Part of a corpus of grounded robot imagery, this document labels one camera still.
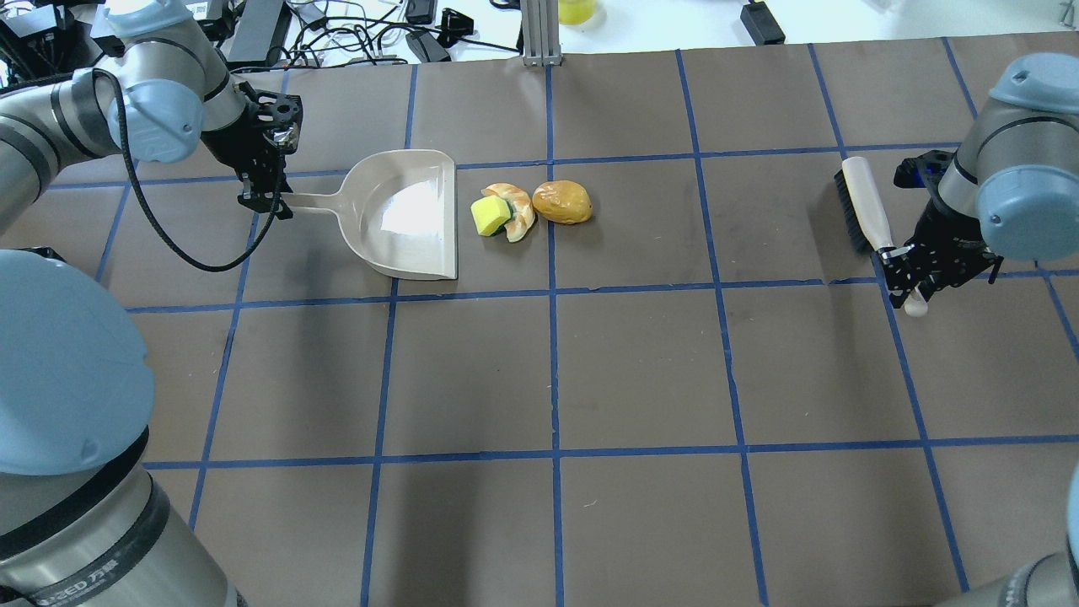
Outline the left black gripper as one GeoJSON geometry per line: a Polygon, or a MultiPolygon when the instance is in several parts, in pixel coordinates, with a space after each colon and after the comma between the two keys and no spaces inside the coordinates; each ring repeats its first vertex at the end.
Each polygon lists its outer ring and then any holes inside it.
{"type": "Polygon", "coordinates": [[[238,115],[219,128],[206,128],[201,142],[238,176],[240,205],[263,212],[267,203],[267,219],[293,219],[293,209],[284,201],[285,193],[292,192],[285,157],[299,147],[301,97],[272,91],[233,91],[231,96],[240,104],[238,115]],[[263,183],[264,196],[255,183],[263,183]]]}

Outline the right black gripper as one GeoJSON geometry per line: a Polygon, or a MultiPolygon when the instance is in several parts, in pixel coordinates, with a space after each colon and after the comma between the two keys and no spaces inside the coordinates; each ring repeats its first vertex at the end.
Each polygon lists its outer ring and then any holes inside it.
{"type": "Polygon", "coordinates": [[[953,158],[952,151],[930,150],[894,169],[894,187],[924,188],[930,197],[912,237],[876,250],[894,309],[912,306],[918,282],[921,303],[928,304],[937,293],[984,272],[987,282],[994,282],[1001,271],[1003,257],[991,252],[978,220],[952,210],[941,196],[939,187],[953,158]]]}

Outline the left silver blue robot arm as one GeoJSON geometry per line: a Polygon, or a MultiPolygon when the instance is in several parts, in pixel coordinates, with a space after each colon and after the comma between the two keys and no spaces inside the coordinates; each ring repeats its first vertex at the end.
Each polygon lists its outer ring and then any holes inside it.
{"type": "MultiPolygon", "coordinates": [[[[85,67],[3,93],[3,229],[59,173],[120,155],[148,223],[186,264],[234,270],[292,217],[286,157],[302,104],[231,73],[181,1],[108,1],[122,42],[85,67]],[[265,226],[234,261],[185,253],[149,208],[136,163],[204,144],[265,226]]],[[[243,606],[245,597],[145,468],[154,377],[115,296],[49,247],[3,250],[3,602],[243,606]]]]}

